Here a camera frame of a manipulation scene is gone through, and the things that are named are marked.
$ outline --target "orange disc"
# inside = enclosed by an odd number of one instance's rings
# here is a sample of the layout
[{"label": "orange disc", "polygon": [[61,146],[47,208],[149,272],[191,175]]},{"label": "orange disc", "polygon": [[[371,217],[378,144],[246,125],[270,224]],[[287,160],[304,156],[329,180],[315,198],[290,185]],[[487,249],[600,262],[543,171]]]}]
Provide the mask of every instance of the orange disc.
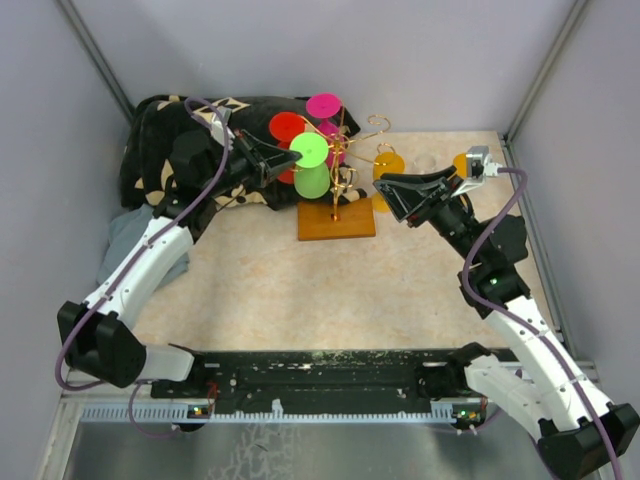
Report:
[{"label": "orange disc", "polygon": [[373,197],[371,197],[371,205],[376,212],[389,213],[391,211],[387,202],[384,201],[384,197],[379,193],[373,194]]},{"label": "orange disc", "polygon": [[373,179],[378,180],[383,173],[404,173],[404,168],[404,158],[397,153],[381,153],[374,160]]}]

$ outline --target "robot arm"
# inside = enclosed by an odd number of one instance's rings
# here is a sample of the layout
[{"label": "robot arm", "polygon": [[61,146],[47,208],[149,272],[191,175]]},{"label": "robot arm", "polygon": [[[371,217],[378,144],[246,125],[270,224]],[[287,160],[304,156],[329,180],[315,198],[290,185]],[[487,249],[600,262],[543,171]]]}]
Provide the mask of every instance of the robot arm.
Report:
[{"label": "robot arm", "polygon": [[[499,168],[488,147],[472,147],[444,171],[383,174],[374,185],[399,222],[406,220],[414,228],[429,222],[463,258],[473,255],[467,260],[471,268],[458,274],[462,294],[507,341],[533,380],[529,384],[514,376],[489,350],[470,344],[449,362],[455,383],[490,398],[520,423],[559,478],[582,478],[626,451],[640,417],[628,404],[614,405],[587,379],[542,318],[515,268],[528,256],[522,217],[505,215],[499,223],[480,223],[468,198],[462,200],[486,177],[497,176]],[[487,234],[477,248],[478,239]]]},{"label": "robot arm", "polygon": [[[219,142],[221,128],[219,121],[211,125],[211,136]],[[233,139],[231,154],[220,181],[209,188],[210,198],[239,185],[263,187],[300,159],[300,154],[261,142],[247,132],[227,134]],[[209,146],[210,139],[202,131],[176,139],[169,160],[180,187],[198,193],[208,188],[210,177],[202,178],[201,173],[211,160]],[[181,382],[191,374],[195,361],[191,352],[170,345],[143,345],[132,333],[143,306],[175,261],[189,251],[197,239],[196,230],[202,227],[190,228],[197,224],[200,209],[194,208],[196,201],[185,204],[183,197],[166,192],[142,238],[116,271],[83,303],[66,302],[58,312],[63,344],[79,322],[86,322],[65,352],[70,367],[120,388],[143,379]],[[176,223],[174,219],[186,209],[191,213]]]}]

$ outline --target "yellow disc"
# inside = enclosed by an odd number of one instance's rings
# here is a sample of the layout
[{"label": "yellow disc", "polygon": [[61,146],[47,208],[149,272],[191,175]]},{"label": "yellow disc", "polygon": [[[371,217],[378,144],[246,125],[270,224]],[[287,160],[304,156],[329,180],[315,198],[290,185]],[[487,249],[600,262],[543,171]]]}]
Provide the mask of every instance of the yellow disc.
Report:
[{"label": "yellow disc", "polygon": [[458,155],[456,155],[456,157],[453,159],[453,166],[456,167],[457,170],[457,174],[460,177],[466,178],[468,177],[467,175],[467,154],[466,153],[460,153]]},{"label": "yellow disc", "polygon": [[373,164],[373,179],[378,180],[383,173],[404,173],[404,158],[393,152],[378,155]]},{"label": "yellow disc", "polygon": [[376,212],[389,213],[391,211],[389,205],[379,193],[374,193],[373,197],[371,197],[371,205],[373,205],[373,209]]}]

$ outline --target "red circle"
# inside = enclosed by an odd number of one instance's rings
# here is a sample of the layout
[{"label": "red circle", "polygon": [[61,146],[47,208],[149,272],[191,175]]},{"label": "red circle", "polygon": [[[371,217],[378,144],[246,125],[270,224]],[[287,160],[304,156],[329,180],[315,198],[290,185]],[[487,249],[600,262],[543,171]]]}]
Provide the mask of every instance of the red circle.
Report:
[{"label": "red circle", "polygon": [[281,142],[290,142],[304,132],[304,119],[293,112],[280,112],[269,122],[269,132]]},{"label": "red circle", "polygon": [[[278,142],[278,147],[280,148],[289,148],[289,145],[291,145],[291,142]],[[284,173],[281,173],[278,176],[278,181],[282,182],[282,183],[286,183],[288,185],[293,185],[293,170],[289,169]]]}]

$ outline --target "blue cloth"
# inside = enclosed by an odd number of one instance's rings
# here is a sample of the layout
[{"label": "blue cloth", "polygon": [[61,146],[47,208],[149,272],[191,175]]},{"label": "blue cloth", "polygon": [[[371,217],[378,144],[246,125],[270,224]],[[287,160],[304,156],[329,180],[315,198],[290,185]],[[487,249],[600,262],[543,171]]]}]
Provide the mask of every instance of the blue cloth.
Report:
[{"label": "blue cloth", "polygon": [[[109,248],[98,270],[97,281],[102,285],[118,268],[129,252],[136,246],[153,217],[153,208],[143,205],[114,218],[109,225]],[[189,270],[189,255],[184,254],[169,269],[158,288],[171,283],[176,277]]]}]

